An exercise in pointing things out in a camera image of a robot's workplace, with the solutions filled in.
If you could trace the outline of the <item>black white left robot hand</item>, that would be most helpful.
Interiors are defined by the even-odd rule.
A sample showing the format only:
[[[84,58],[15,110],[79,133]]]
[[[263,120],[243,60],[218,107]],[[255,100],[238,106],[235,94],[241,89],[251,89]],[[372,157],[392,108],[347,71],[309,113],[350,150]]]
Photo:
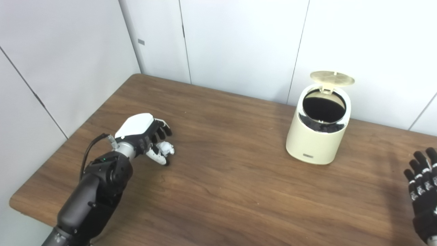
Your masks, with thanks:
[[[168,166],[168,155],[175,153],[174,146],[165,141],[173,135],[169,125],[150,113],[133,115],[126,119],[115,133],[112,147],[115,152],[122,153],[128,159],[146,155],[152,161]]]

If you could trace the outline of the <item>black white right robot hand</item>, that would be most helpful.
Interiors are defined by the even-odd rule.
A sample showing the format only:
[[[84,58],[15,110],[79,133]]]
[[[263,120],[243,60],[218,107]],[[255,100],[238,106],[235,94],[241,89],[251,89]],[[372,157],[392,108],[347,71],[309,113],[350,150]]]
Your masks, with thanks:
[[[412,200],[413,227],[416,234],[428,246],[437,244],[437,153],[429,147],[425,154],[413,153],[409,169],[403,174],[408,181],[408,193]]]

